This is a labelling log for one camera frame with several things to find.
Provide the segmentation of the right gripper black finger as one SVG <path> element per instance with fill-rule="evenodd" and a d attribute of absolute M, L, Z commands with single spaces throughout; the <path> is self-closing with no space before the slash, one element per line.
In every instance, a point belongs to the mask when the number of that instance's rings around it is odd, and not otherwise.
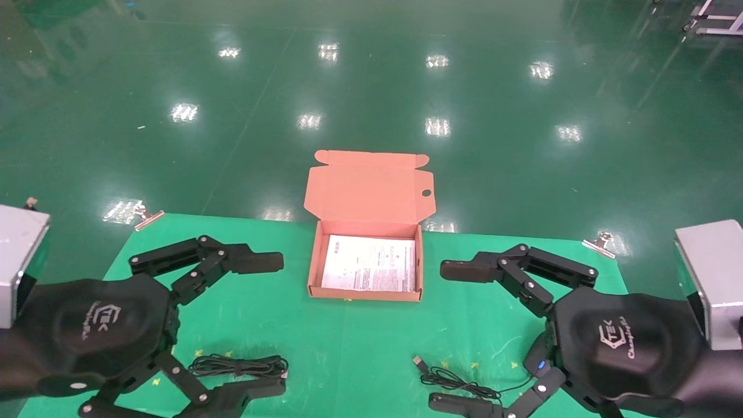
<path fill-rule="evenodd" d="M 500 284 L 537 318 L 545 318 L 554 306 L 554 296 L 536 282 L 540 277 L 569 289 L 594 287 L 598 272 L 560 255 L 517 244 L 502 253 L 478 252 L 472 260 L 444 260 L 443 279 L 469 283 Z"/>
<path fill-rule="evenodd" d="M 611 379 L 602 373 L 580 376 L 562 370 L 528 373 L 523 383 L 503 390 L 466 381 L 450 370 L 431 370 L 429 385 L 443 389 L 429 396 L 429 408 L 462 417 L 532 417 L 552 397 L 565 394 L 599 415 L 611 403 Z"/>

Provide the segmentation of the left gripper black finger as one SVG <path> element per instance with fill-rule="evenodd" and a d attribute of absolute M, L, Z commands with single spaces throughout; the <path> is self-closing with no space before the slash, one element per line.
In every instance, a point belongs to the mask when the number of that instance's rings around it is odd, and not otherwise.
<path fill-rule="evenodd" d="M 227 273 L 271 273 L 284 268 L 282 253 L 255 253 L 246 243 L 225 244 L 202 235 L 169 244 L 129 259 L 133 275 L 146 273 L 156 278 L 191 267 L 172 283 L 170 299 L 186 306 Z"/>

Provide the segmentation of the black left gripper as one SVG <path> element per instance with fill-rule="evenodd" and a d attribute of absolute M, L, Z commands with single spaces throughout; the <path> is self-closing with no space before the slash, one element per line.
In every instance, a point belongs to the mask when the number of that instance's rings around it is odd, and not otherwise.
<path fill-rule="evenodd" d="M 177 417 L 240 417 L 250 402 L 286 392 L 281 377 L 206 389 L 169 351 L 177 328 L 169 289 L 146 275 L 36 286 L 2 330 L 2 401 L 97 391 L 80 417 L 152 417 L 116 402 L 159 371 L 189 400 Z"/>

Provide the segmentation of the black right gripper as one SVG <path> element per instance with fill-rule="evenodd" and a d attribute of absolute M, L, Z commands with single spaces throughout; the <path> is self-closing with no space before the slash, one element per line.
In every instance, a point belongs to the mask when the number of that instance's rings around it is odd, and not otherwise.
<path fill-rule="evenodd" d="M 524 363 L 536 377 L 562 371 L 584 408 L 697 408 L 708 353 L 685 302 L 582 287 L 555 302 Z"/>

